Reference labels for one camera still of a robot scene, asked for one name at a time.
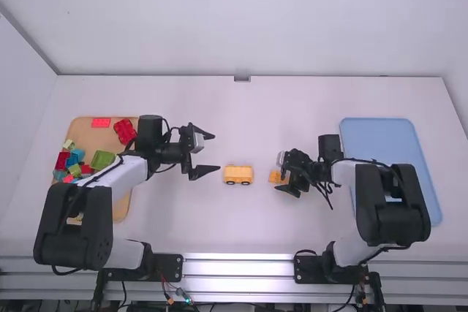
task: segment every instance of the cable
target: cable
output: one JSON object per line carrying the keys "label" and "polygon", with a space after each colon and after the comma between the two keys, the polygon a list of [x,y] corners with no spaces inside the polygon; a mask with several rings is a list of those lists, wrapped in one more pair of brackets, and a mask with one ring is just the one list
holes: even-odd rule
{"label": "cable", "polygon": [[122,290],[124,290],[124,301],[122,302],[122,304],[118,308],[121,308],[127,302],[127,289],[125,289],[124,281],[122,281]]}
{"label": "cable", "polygon": [[156,171],[155,173],[163,173],[163,172],[166,172],[168,170],[171,170],[172,168],[174,168],[177,164],[171,164],[168,168],[165,168],[161,171]]}
{"label": "cable", "polygon": [[408,245],[408,246],[386,246],[386,247],[380,248],[374,254],[372,254],[371,256],[369,256],[366,259],[363,259],[361,262],[359,262],[359,264],[360,265],[366,264],[368,261],[370,261],[374,257],[380,255],[382,252],[388,252],[388,251],[391,251],[391,250],[407,250],[410,247],[411,247],[411,245]]}
{"label": "cable", "polygon": [[[117,155],[117,157],[119,158],[119,160],[118,160],[118,162],[116,164],[114,164],[112,167],[105,170],[100,175],[95,175],[94,177],[92,177],[90,180],[88,180],[86,183],[84,183],[81,186],[81,188],[78,190],[78,193],[75,195],[75,198],[68,205],[67,211],[65,212],[65,215],[64,215],[64,219],[62,220],[62,222],[60,224],[60,227],[58,228],[57,238],[59,238],[61,236],[61,234],[62,234],[62,232],[64,230],[64,227],[67,224],[67,219],[69,218],[70,213],[73,211],[73,207],[75,206],[75,204],[78,202],[80,197],[85,192],[87,185],[95,182],[96,180],[100,179],[103,175],[108,174],[110,171],[114,170],[115,168],[117,168],[118,166],[120,166],[121,164],[124,163],[124,159],[122,158],[122,156]],[[60,272],[60,271],[57,270],[57,267],[55,265],[52,265],[52,272],[55,275],[69,275],[69,274],[73,274],[73,273],[76,273],[76,272],[79,272],[79,271],[81,271],[80,268],[75,268],[73,270],[68,270],[66,272]]]}
{"label": "cable", "polygon": [[[364,160],[364,159],[356,159],[354,157],[350,157],[350,158],[344,158],[344,159],[338,159],[338,160],[333,160],[331,163],[330,163],[330,166],[328,168],[328,172],[327,173],[331,173],[331,167],[338,163],[338,162],[341,162],[341,161],[354,161],[354,162],[360,162],[360,163],[363,163],[363,164],[374,164],[376,166],[381,166],[381,167],[384,167],[385,169],[389,170],[392,175],[394,176],[394,178],[396,179],[396,182],[400,185],[401,187],[401,190],[405,193],[405,190],[404,190],[404,184],[403,184],[403,181],[401,180],[400,176],[398,175],[398,173],[395,172],[395,170],[388,166],[387,164],[384,164],[383,162],[378,162],[377,160]],[[327,201],[328,203],[328,206],[330,206],[330,209],[333,210],[333,206],[331,205],[331,201],[330,201],[330,197],[329,195],[333,193],[333,189],[331,188],[331,185],[330,185],[330,182],[328,182],[327,180],[325,180],[324,182],[314,182],[312,179],[310,179],[309,177],[309,174],[305,171],[305,170],[302,170],[302,173],[301,173],[305,179],[313,186],[316,188],[316,190],[318,190],[321,195],[325,198],[325,200]]]}
{"label": "cable", "polygon": [[343,306],[341,307],[338,307],[336,310],[333,310],[331,312],[338,312],[338,311],[341,311],[343,308],[345,308],[346,306],[348,306],[350,304],[350,301],[352,299],[352,295],[354,294],[354,289],[355,289],[355,286],[353,285],[352,286],[352,289],[351,289],[351,294],[350,296],[348,297],[348,300],[343,304]]}
{"label": "cable", "polygon": [[376,166],[381,166],[381,167],[389,170],[392,173],[392,175],[396,179],[396,182],[400,185],[401,190],[403,191],[403,193],[406,193],[405,188],[404,188],[404,184],[403,184],[403,180],[400,178],[399,174],[396,173],[396,171],[392,167],[388,166],[387,164],[384,164],[383,162],[378,162],[377,160],[363,160],[363,159],[356,159],[354,157],[349,157],[349,158],[344,158],[344,159],[332,161],[330,163],[330,172],[331,172],[331,167],[334,164],[336,164],[338,162],[341,162],[341,161],[354,161],[354,162],[360,162],[360,163],[363,163],[363,164],[374,164]]}

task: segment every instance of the blue tray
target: blue tray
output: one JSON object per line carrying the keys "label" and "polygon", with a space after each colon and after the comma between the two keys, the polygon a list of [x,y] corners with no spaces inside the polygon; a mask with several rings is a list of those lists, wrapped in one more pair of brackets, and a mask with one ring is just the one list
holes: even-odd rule
{"label": "blue tray", "polygon": [[[340,123],[340,132],[346,157],[376,159],[386,164],[412,164],[432,226],[442,222],[442,211],[411,121],[406,118],[345,118]],[[355,190],[351,189],[351,193],[356,212]]]}

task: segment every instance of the red lego brick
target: red lego brick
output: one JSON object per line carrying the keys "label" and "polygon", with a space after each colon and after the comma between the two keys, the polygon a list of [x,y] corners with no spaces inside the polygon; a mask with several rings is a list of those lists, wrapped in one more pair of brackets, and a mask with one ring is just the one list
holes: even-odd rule
{"label": "red lego brick", "polygon": [[69,156],[70,156],[69,151],[61,151],[60,153],[58,153],[55,170],[59,170],[59,171],[65,170],[67,168],[66,163],[67,163],[67,159],[69,158]]}
{"label": "red lego brick", "polygon": [[81,174],[82,175],[92,175],[93,174],[93,169],[88,164],[84,164],[83,166],[81,166]]}
{"label": "red lego brick", "polygon": [[109,128],[110,118],[93,118],[91,128]]}
{"label": "red lego brick", "polygon": [[64,183],[71,183],[75,178],[72,175],[68,175],[62,179],[62,182]]}
{"label": "red lego brick", "polygon": [[115,122],[114,131],[118,135],[118,140],[124,145],[127,145],[130,140],[137,137],[137,132],[133,129],[132,122],[128,118]]}

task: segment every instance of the yellow toy car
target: yellow toy car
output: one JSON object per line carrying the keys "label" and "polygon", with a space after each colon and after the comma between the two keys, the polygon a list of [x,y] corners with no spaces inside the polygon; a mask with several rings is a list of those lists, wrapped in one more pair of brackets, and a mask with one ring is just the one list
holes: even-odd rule
{"label": "yellow toy car", "polygon": [[228,164],[224,168],[224,182],[229,185],[242,184],[248,186],[254,182],[254,169],[252,166],[234,166]]}

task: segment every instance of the white wall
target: white wall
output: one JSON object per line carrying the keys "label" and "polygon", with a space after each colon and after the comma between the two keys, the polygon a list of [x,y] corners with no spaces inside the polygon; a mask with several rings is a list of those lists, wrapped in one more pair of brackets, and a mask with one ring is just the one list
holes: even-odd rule
{"label": "white wall", "polygon": [[0,14],[0,219],[36,136],[56,74]]}
{"label": "white wall", "polygon": [[64,74],[436,75],[468,130],[467,0],[0,2]]}

